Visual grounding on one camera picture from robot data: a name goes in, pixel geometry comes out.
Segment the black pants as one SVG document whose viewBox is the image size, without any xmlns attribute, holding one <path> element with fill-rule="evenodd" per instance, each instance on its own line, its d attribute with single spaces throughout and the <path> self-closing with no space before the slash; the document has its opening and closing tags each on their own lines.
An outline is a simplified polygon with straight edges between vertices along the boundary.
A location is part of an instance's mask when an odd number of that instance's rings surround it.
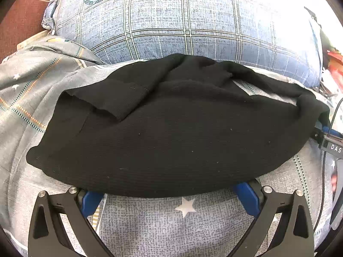
<svg viewBox="0 0 343 257">
<path fill-rule="evenodd" d="M 61 93 L 27 162 L 119 196 L 178 197 L 267 174 L 296 155 L 328 107 L 297 84 L 231 61 L 174 54 Z"/>
</svg>

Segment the red clutter on nightstand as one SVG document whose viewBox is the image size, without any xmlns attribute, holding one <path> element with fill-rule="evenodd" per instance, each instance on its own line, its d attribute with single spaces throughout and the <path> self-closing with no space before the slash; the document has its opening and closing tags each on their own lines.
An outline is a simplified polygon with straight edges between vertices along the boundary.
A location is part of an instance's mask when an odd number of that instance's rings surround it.
<svg viewBox="0 0 343 257">
<path fill-rule="evenodd" d="M 328 71 L 332 79 L 322 79 L 330 93 L 342 93 L 342 54 L 331 45 L 324 31 L 320 30 L 323 49 L 323 68 Z"/>
</svg>

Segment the blue plaid pillow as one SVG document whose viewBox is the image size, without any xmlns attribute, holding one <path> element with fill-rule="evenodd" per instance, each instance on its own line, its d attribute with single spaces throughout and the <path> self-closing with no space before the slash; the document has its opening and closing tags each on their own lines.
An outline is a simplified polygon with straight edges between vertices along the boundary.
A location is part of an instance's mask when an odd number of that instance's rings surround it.
<svg viewBox="0 0 343 257">
<path fill-rule="evenodd" d="M 269 70 L 317 87 L 319 27 L 289 0 L 52 0 L 42 19 L 52 34 L 109 64 L 173 53 Z"/>
</svg>

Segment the grey patterned bed sheet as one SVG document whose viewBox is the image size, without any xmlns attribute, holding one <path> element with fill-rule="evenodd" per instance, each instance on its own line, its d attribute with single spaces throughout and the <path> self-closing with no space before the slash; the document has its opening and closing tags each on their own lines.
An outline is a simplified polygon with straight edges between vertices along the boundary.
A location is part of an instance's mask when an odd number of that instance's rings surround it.
<svg viewBox="0 0 343 257">
<path fill-rule="evenodd" d="M 68 186 L 29 165 L 27 151 L 39 144 L 59 95 L 106 78 L 118 64 L 98 67 L 76 43 L 46 37 L 1 63 L 1 226 L 27 255 L 29 226 L 40 191 Z M 331 160 L 312 140 L 260 183 L 277 192 L 304 192 L 319 245 L 330 230 Z M 96 231 L 115 256 L 226 256 L 252 222 L 230 189 L 176 198 L 107 195 Z"/>
</svg>

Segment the brown headboard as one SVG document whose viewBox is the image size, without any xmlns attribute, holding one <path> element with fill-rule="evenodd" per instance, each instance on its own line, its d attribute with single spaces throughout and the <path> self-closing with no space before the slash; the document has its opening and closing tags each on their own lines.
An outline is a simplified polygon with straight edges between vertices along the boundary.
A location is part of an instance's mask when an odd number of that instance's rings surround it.
<svg viewBox="0 0 343 257">
<path fill-rule="evenodd" d="M 15 0 L 1 21 L 1 60 L 17 51 L 17 44 L 43 31 L 44 11 L 50 0 Z"/>
</svg>

